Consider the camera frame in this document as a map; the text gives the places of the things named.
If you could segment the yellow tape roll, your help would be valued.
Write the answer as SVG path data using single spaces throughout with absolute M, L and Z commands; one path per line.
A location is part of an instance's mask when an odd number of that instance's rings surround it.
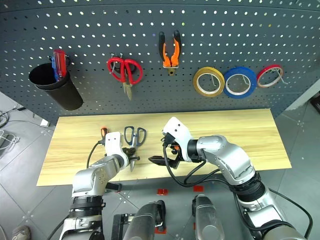
M 215 76 L 215 79 L 218 82 L 218 88 L 213 91 L 207 91 L 201 87 L 199 80 L 204 75 L 209 75 L 211 77 L 211 74 Z M 223 74 L 219 70 L 217 70 L 216 68 L 206 66 L 206 67 L 200 68 L 194 74 L 193 79 L 192 79 L 192 83 L 193 83 L 193 87 L 194 87 L 195 91 L 198 94 L 200 94 L 204 97 L 214 98 L 214 97 L 217 97 L 218 95 L 220 95 L 222 93 L 222 91 L 224 90 L 225 78 L 224 78 Z

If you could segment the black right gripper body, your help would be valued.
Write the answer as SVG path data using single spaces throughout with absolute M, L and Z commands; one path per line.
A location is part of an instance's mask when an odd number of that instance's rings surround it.
M 171 153 L 173 155 L 176 155 L 175 159 L 168 158 L 167 156 L 167 150 L 166 148 L 169 147 L 171 149 Z M 182 160 L 182 150 L 181 147 L 177 143 L 172 144 L 163 144 L 163 157 L 165 166 L 167 169 L 173 168 L 177 169 L 177 167 L 180 164 L 180 161 Z

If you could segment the red tape roll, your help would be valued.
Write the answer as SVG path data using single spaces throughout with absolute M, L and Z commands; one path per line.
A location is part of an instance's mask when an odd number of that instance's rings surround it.
M 269 87 L 274 86 L 274 85 L 272 85 L 272 82 L 273 82 L 276 78 L 275 78 L 274 80 L 272 80 L 271 82 L 269 82 L 269 83 L 266 83 L 266 84 L 262 84 L 262 83 L 261 83 L 261 80 L 262 80 L 263 75 L 266 74 L 267 72 L 270 72 L 272 68 L 282 68 L 282 66 L 279 65 L 279 64 L 271 64 L 271 65 L 266 66 L 265 68 L 263 68 L 263 69 L 258 73 L 257 78 L 256 78 L 257 86 L 258 86 L 259 88 L 269 88 Z

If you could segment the grey handled scissors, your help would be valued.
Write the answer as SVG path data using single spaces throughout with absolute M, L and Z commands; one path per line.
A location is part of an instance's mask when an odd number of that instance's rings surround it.
M 146 140 L 147 130 L 142 127 L 135 128 L 134 126 L 125 126 L 123 137 L 128 145 L 128 148 L 135 148 L 137 152 L 138 147 L 141 147 Z M 134 170 L 136 161 L 129 163 L 130 171 L 132 172 Z

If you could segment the black metal frame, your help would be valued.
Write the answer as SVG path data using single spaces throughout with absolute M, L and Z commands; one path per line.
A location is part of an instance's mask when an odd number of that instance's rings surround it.
M 134 213 L 122 213 L 113 216 L 111 240 L 123 240 L 124 226 L 133 220 Z

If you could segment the red handled scissors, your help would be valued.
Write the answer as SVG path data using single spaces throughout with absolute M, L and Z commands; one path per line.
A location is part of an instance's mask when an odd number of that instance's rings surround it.
M 120 73 L 111 73 L 111 63 L 116 63 L 116 67 L 120 67 Z M 120 58 L 118 56 L 111 57 L 107 61 L 107 69 L 110 75 L 118 82 L 122 83 L 123 91 L 132 100 L 132 86 L 138 84 L 143 77 L 143 68 L 141 65 L 130 58 Z

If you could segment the black table clamp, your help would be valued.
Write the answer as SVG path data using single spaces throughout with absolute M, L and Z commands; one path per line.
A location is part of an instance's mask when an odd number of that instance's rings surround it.
M 119 193 L 122 190 L 122 184 L 121 183 L 108 182 L 106 187 L 105 187 L 105 189 L 109 190 L 109 191 L 115 191 L 115 192 Z

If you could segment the dark grey perforated pegboard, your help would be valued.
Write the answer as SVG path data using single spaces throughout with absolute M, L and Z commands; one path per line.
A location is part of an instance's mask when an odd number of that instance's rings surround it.
M 163 68 L 159 32 L 181 54 Z M 68 111 L 29 81 L 54 49 L 69 56 L 83 105 Z M 110 53 L 138 62 L 132 100 L 107 68 Z M 283 79 L 248 97 L 204 97 L 192 80 L 210 66 L 258 73 L 279 64 Z M 320 80 L 320 0 L 0 0 L 0 92 L 51 122 L 60 116 L 269 108 L 274 116 Z

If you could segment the blue tape roll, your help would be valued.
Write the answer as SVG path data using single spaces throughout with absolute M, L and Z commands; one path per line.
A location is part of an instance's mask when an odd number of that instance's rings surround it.
M 228 81 L 235 76 L 241 76 L 242 79 L 245 79 L 248 81 L 248 87 L 246 88 L 245 91 L 235 92 L 229 88 Z M 250 96 L 257 87 L 257 75 L 255 74 L 254 71 L 252 71 L 248 67 L 237 66 L 228 70 L 224 74 L 224 80 L 225 80 L 225 85 L 224 85 L 223 92 L 228 97 L 234 98 L 234 99 L 243 99 Z

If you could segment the dark rounded grey shape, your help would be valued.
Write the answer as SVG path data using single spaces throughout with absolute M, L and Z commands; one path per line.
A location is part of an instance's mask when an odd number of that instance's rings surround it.
M 130 222 L 123 240 L 154 240 L 156 230 L 166 233 L 166 205 L 163 200 L 143 205 Z
M 192 200 L 196 240 L 225 240 L 225 233 L 212 201 L 204 194 Z

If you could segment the red and blue screwdriver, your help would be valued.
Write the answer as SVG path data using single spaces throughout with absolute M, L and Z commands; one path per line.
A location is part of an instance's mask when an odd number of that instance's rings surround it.
M 67 57 L 62 49 L 55 49 L 51 58 L 51 65 L 54 71 L 54 77 L 57 82 L 62 80 L 67 74 Z

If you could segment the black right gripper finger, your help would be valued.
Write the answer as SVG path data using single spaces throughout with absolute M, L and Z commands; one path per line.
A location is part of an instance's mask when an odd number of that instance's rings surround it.
M 149 157 L 148 160 L 158 166 L 165 166 L 166 165 L 165 158 L 163 156 L 154 155 L 154 156 Z

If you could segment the black cup holder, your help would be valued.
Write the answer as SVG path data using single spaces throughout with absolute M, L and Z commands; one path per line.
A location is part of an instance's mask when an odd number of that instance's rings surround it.
M 35 67 L 28 78 L 67 111 L 77 110 L 83 105 L 84 101 L 73 84 L 70 73 L 67 72 L 61 80 L 56 80 L 51 63 Z

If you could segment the orange and black pliers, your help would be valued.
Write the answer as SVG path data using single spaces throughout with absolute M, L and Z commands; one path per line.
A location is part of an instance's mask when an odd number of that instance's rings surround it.
M 181 35 L 178 30 L 175 30 L 173 32 L 173 41 L 174 41 L 174 51 L 171 56 L 168 56 L 166 51 L 167 45 L 166 45 L 165 33 L 163 31 L 159 32 L 158 52 L 162 60 L 162 65 L 169 65 L 169 66 L 178 65 L 179 66 L 179 58 L 182 50 L 182 42 L 181 42 Z M 169 76 L 173 76 L 175 74 L 176 69 L 178 68 L 164 68 L 164 69 L 167 69 Z

